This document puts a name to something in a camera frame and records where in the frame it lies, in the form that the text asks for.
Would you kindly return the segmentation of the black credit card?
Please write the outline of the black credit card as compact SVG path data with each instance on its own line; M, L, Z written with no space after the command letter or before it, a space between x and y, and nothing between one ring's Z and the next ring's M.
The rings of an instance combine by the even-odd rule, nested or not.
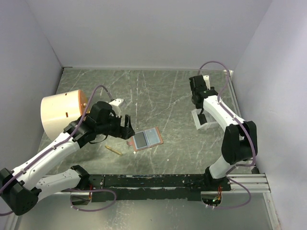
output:
M138 132L134 136L134 141L137 149L147 147L147 142L144 132Z

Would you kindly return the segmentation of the brown leather card holder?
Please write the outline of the brown leather card holder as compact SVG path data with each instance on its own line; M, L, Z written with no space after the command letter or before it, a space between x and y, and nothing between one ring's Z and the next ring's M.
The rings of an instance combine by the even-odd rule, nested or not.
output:
M164 141L161 137L161 133L160 133L157 126L150 128L150 129L147 129L147 130L144 130L142 132L144 132L144 134L145 134L147 147L137 149L136 145L135 145L135 141L134 141L134 136L133 136L127 141L127 145L130 146L130 147L133 147L134 151L149 149L149 148L152 148L154 146L158 146L158 145L161 145L161 144L164 143Z

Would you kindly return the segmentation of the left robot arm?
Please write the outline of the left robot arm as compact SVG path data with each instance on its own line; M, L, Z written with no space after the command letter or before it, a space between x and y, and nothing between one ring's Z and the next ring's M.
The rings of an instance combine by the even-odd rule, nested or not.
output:
M89 173L79 165L65 172L47 176L60 161L78 151L96 136L112 136L124 140L134 136L130 116L126 115L121 125L123 99L111 102L98 101L90 112L70 122L47 147L33 158L15 167L0 171L0 196L11 209L21 216L31 210L36 203L56 192L66 189L84 191L89 187Z

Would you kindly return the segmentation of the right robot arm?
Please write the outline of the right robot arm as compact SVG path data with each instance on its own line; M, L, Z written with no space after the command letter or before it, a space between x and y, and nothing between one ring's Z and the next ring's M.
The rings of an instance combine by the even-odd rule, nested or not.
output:
M208 75L189 78L191 101L195 109L191 111L197 130L219 125L224 131L221 156L204 173L204 187L215 190L226 175L239 166L240 162L255 160L257 156L257 127L252 121L237 116L218 96L210 85Z

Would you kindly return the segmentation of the black VIP card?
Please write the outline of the black VIP card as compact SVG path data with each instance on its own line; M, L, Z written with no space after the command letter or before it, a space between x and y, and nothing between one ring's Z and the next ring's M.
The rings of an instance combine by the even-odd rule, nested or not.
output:
M199 120L200 125L204 125L205 123L207 123L207 119L204 114L199 114L198 120Z

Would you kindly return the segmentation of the white card storage box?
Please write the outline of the white card storage box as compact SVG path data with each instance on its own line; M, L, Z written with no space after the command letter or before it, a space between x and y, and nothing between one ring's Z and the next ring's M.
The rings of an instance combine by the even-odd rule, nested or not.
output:
M218 122L205 110L201 113L201 109L194 109L191 114L197 130L219 127Z

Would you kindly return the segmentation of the gold pencil stick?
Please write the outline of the gold pencil stick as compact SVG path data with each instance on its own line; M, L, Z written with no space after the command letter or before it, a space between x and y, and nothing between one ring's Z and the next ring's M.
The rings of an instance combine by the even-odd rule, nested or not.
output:
M114 148L112 148L112 147L110 147L110 146L105 145L105 148L108 149L109 151L111 151L111 152L113 152L113 153L119 155L119 156L122 156L122 155L123 155L120 151L118 151L118 150L116 150L116 149L114 149Z

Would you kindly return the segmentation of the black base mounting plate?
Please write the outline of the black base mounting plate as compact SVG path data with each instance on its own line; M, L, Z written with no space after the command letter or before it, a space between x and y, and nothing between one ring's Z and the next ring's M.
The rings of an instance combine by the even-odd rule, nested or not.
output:
M75 189L107 189L116 193L117 200L186 199L201 201L201 192L230 191L227 178L212 179L207 174L122 175L91 174Z

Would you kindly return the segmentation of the white cylinder toy with studs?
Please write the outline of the white cylinder toy with studs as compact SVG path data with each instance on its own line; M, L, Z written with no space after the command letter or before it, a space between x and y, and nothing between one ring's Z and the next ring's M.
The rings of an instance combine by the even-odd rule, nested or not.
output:
M82 90L44 97L40 116L49 139L55 140L70 122L77 120L85 111L87 103L88 99Z

